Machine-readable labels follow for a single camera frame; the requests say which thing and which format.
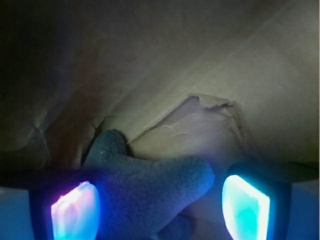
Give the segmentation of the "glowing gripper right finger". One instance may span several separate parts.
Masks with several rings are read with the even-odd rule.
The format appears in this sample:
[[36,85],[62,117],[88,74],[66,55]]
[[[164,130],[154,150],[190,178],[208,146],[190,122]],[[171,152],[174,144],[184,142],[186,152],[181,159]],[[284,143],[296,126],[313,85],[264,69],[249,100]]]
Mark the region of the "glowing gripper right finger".
[[291,207],[288,163],[236,163],[223,182],[224,224],[234,240],[284,240]]

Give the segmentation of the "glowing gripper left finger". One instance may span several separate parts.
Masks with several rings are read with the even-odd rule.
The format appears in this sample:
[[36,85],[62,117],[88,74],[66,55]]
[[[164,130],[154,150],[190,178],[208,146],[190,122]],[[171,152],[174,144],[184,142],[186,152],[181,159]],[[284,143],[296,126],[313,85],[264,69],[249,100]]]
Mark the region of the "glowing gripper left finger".
[[36,240],[94,240],[101,204],[83,171],[43,170],[30,177],[30,215]]

